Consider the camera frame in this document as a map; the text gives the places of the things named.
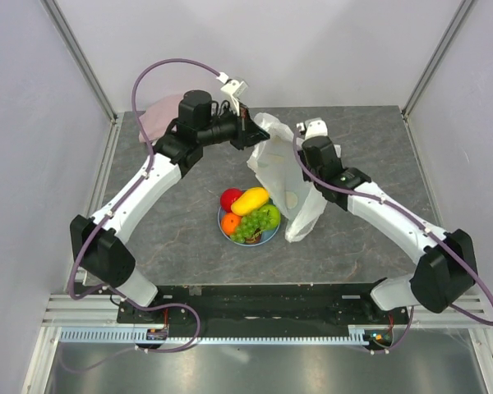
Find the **yellow mango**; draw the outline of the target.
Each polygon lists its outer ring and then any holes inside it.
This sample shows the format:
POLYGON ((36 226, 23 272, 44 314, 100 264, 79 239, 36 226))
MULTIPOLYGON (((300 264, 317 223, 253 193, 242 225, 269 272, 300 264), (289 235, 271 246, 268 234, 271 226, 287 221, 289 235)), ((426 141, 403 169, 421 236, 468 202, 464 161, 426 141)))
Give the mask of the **yellow mango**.
POLYGON ((253 187, 246 190, 232 205, 231 211, 244 217, 252 211, 261 208, 270 199, 268 191, 263 187, 253 187))

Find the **white plastic bag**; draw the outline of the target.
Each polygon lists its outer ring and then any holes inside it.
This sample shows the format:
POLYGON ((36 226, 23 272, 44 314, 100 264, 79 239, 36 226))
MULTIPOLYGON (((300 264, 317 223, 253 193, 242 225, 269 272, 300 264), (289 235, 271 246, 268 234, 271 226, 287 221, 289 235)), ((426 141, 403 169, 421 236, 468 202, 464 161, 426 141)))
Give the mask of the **white plastic bag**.
POLYGON ((293 141, 301 145, 303 138, 294 136, 291 128, 266 112, 255 115, 254 122, 270 134, 256 145, 247 166, 269 192, 270 198, 288 222, 285 240, 302 241, 325 211, 327 200, 309 181, 303 180, 293 150, 293 141))

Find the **green grapes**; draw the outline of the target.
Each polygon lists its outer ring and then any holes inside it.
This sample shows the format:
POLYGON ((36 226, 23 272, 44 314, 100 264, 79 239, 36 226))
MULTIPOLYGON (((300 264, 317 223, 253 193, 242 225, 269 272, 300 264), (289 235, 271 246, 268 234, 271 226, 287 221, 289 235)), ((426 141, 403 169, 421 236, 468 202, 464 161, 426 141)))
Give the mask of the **green grapes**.
POLYGON ((242 217, 241 224, 229 238, 236 243, 250 245, 257 243, 264 232, 266 231, 261 228, 258 210, 255 210, 242 217))

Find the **orange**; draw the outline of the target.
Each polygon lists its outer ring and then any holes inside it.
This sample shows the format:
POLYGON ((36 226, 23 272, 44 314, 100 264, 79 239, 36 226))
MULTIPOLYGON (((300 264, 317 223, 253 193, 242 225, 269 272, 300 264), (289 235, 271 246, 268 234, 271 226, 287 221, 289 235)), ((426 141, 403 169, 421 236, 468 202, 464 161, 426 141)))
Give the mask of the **orange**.
POLYGON ((242 217, 235 213, 225 213, 220 220, 220 227, 226 236, 231 236, 235 233, 237 227, 241 224, 242 217))

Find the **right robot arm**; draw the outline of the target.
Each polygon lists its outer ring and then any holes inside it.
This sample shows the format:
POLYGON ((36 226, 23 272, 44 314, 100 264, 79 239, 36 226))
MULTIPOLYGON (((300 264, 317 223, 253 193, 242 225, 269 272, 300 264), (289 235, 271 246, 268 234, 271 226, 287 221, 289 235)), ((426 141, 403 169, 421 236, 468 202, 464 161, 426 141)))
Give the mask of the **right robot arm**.
POLYGON ((360 302, 361 316, 378 323, 389 311, 421 305, 439 314, 474 286, 477 263, 472 238, 448 232, 391 199, 355 167, 344 167, 326 135, 306 138, 298 151, 303 178, 341 209, 369 222, 392 240, 415 264, 412 275, 376 282, 360 302))

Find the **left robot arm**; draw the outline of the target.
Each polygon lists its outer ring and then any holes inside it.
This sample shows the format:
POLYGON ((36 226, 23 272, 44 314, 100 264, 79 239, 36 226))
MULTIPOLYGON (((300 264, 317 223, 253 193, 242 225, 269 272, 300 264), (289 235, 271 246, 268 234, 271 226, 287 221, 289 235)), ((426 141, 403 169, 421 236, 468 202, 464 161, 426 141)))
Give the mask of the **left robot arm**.
POLYGON ((152 145, 138 173, 92 217, 78 215, 71 221, 76 266, 131 300, 147 323, 161 319, 164 303, 157 298, 157 286, 138 270, 126 243, 156 201, 202 159, 206 146, 230 143, 243 150, 269 139, 246 106, 231 104, 226 100, 219 109, 206 91, 185 93, 177 116, 152 145))

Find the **red apple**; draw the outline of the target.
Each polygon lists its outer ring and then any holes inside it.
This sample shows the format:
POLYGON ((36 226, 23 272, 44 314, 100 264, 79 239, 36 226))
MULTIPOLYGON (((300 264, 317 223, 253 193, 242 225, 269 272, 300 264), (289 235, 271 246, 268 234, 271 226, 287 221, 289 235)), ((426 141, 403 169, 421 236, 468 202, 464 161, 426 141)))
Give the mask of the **red apple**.
POLYGON ((220 196, 220 207, 227 213, 231 211, 232 204, 237 201, 243 194, 242 190, 237 188, 226 189, 220 196))

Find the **green apple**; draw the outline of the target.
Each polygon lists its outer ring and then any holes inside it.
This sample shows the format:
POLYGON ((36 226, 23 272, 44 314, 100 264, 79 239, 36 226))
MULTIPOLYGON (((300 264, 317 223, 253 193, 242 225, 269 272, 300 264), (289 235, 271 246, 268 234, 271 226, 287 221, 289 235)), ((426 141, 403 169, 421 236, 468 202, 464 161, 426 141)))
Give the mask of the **green apple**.
POLYGON ((280 211, 272 204, 265 204, 258 210, 260 225, 264 231, 276 228, 281 221, 280 211))

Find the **pink cloth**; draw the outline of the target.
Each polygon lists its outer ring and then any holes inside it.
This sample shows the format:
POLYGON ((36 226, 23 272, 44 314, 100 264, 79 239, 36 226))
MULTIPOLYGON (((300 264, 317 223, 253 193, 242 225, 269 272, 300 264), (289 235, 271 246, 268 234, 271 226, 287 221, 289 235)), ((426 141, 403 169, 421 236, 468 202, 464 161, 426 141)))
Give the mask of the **pink cloth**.
POLYGON ((162 137, 171 120, 177 117, 178 104, 183 94, 173 94, 153 103, 140 115, 139 120, 150 141, 162 137))

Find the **blue plate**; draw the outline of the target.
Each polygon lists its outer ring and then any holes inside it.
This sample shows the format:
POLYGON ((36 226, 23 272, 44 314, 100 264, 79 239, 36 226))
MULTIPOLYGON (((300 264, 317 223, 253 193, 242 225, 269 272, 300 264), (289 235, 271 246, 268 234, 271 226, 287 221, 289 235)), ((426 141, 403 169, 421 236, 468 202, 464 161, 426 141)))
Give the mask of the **blue plate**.
POLYGON ((280 222, 279 209, 262 187, 227 189, 220 197, 219 229, 238 245, 266 242, 278 230, 280 222))

